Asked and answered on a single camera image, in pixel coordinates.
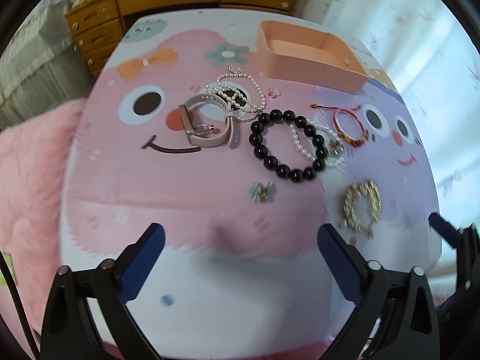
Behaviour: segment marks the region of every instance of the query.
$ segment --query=cable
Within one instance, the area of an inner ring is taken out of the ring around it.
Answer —
[[[30,325],[27,320],[27,316],[25,314],[25,310],[23,309],[22,300],[20,299],[20,295],[17,291],[17,286],[15,285],[14,278],[11,276],[10,269],[7,265],[7,262],[3,258],[2,251],[0,250],[0,271],[7,282],[8,289],[10,291],[10,295],[13,299],[13,304],[15,305],[15,309],[17,310],[18,319],[20,320],[20,325],[22,325],[23,333],[25,334],[25,338],[28,342],[28,346],[35,357],[35,360],[40,360],[40,352],[38,351],[37,343],[33,338],[32,330],[30,329]]]

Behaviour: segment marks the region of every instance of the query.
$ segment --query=white curtain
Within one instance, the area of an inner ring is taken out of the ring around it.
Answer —
[[[298,0],[296,16],[360,39],[383,66],[422,137],[441,214],[480,224],[480,58],[440,0]],[[454,291],[455,252],[443,244],[433,292]]]

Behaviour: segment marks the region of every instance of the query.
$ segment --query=orange bow print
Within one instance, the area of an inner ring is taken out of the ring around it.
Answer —
[[[179,55],[173,49],[160,49],[154,51],[144,59],[134,58],[118,65],[116,71],[120,74],[122,80],[139,76],[143,69],[148,65],[160,65],[168,62],[174,62]]]

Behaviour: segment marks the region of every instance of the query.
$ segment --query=cartoon smile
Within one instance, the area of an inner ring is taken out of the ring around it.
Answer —
[[[408,161],[400,161],[399,159],[397,159],[397,162],[402,165],[403,167],[409,167],[410,165],[412,165],[414,162],[417,162],[417,160],[415,159],[415,157],[410,154],[410,159]]]
[[[200,147],[189,147],[187,149],[169,149],[167,147],[155,145],[153,143],[155,139],[157,139],[157,136],[153,135],[152,138],[150,138],[150,140],[145,145],[142,146],[142,149],[146,149],[147,147],[150,147],[154,150],[157,150],[158,152],[168,153],[168,154],[188,154],[188,153],[199,152],[201,150]]]

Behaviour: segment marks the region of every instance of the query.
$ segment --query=screw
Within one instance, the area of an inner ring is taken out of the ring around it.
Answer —
[[[382,265],[381,265],[378,261],[376,261],[376,260],[374,260],[374,259],[368,261],[367,265],[368,265],[368,267],[369,267],[370,269],[372,269],[373,271],[380,271],[381,268],[382,268]]]
[[[64,275],[66,274],[68,271],[70,270],[70,267],[67,266],[67,265],[62,265],[58,270],[57,270],[57,273],[59,275]]]
[[[413,267],[413,273],[418,276],[423,276],[425,272],[419,266]]]
[[[105,259],[100,263],[100,266],[102,267],[102,269],[107,269],[107,268],[111,268],[113,264],[114,264],[114,261],[112,259]]]

